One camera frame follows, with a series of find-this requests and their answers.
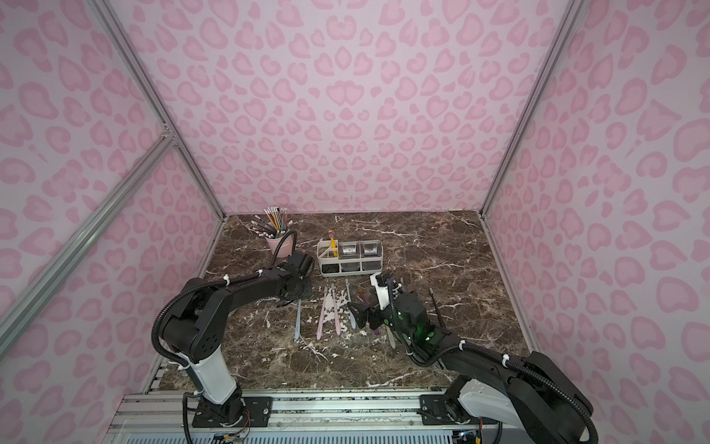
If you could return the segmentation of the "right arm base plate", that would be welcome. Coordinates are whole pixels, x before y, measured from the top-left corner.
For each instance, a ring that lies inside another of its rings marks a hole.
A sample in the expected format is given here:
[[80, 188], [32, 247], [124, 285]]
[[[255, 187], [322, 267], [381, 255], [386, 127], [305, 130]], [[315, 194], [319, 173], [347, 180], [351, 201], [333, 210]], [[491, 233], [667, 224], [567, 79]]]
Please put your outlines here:
[[417, 414], [425, 426], [461, 425], [470, 421], [469, 414], [444, 393], [421, 395]]

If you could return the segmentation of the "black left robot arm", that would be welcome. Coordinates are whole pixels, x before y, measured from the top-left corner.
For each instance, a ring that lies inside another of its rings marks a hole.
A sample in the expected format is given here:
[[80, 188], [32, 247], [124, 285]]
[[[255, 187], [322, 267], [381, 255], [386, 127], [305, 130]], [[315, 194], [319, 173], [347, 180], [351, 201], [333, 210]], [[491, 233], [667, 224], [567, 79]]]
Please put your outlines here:
[[308, 253], [292, 248], [286, 257], [274, 256], [251, 275], [190, 280], [155, 318], [153, 348], [188, 373], [207, 403], [229, 405], [240, 397], [240, 388], [222, 354], [227, 320], [245, 305], [264, 299], [290, 303], [310, 298], [313, 265]]

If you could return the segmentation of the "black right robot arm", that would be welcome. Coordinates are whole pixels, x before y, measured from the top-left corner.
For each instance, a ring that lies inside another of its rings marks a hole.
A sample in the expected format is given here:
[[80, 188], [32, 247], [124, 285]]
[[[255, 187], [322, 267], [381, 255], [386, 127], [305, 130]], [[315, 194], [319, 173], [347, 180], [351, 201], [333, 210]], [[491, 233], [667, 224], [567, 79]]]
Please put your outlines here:
[[512, 404], [521, 427], [535, 443], [597, 443], [594, 407], [577, 386], [543, 353], [527, 356], [494, 351], [464, 340], [434, 323], [414, 292], [385, 289], [386, 307], [349, 302], [358, 327], [388, 327], [419, 367], [441, 364], [459, 375], [452, 385], [450, 414], [460, 422], [463, 387], [478, 381]]

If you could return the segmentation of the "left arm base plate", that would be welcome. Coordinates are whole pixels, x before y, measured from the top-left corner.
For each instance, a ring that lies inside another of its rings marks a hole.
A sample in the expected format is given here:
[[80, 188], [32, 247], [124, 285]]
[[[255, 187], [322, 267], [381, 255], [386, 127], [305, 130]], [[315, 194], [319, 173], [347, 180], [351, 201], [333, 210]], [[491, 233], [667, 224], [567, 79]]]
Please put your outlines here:
[[215, 404], [205, 397], [199, 399], [192, 419], [196, 428], [267, 427], [273, 408], [272, 397], [237, 397], [225, 404]]

